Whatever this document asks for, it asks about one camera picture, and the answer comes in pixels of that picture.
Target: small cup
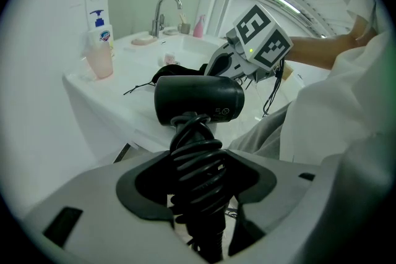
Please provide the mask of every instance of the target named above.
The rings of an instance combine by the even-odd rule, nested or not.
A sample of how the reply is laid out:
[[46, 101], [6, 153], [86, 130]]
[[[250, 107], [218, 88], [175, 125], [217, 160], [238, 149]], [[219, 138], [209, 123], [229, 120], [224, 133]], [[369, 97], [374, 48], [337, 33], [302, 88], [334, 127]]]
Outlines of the small cup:
[[190, 34], [191, 24], [189, 23], [182, 23], [180, 27], [180, 33], [183, 34]]
[[99, 79], [106, 78], [113, 73], [113, 61], [108, 42], [102, 42], [99, 46], [92, 47], [87, 53], [87, 61]]

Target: sink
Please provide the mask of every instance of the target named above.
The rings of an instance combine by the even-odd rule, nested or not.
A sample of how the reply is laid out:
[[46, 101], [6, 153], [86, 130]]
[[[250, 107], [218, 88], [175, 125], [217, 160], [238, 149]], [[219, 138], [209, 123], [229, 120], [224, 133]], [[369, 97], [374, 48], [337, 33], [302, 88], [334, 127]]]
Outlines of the sink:
[[[111, 76], [98, 80], [85, 59], [79, 61], [65, 74], [71, 87], [87, 101], [92, 111], [124, 142], [139, 145], [148, 151], [169, 149], [175, 133], [173, 127], [159, 124], [154, 108], [154, 87], [138, 88], [123, 95], [136, 85], [151, 81], [153, 75], [163, 66], [165, 53], [173, 53], [180, 65], [199, 69], [208, 63], [216, 49], [225, 44], [223, 39], [205, 35], [202, 39], [190, 35], [166, 36], [146, 46], [132, 45], [134, 38], [146, 35], [138, 33], [114, 42], [114, 58]], [[262, 97], [257, 87], [251, 85], [245, 92], [245, 106], [239, 118], [224, 124], [211, 125], [215, 137], [224, 145], [247, 132], [261, 118]]]

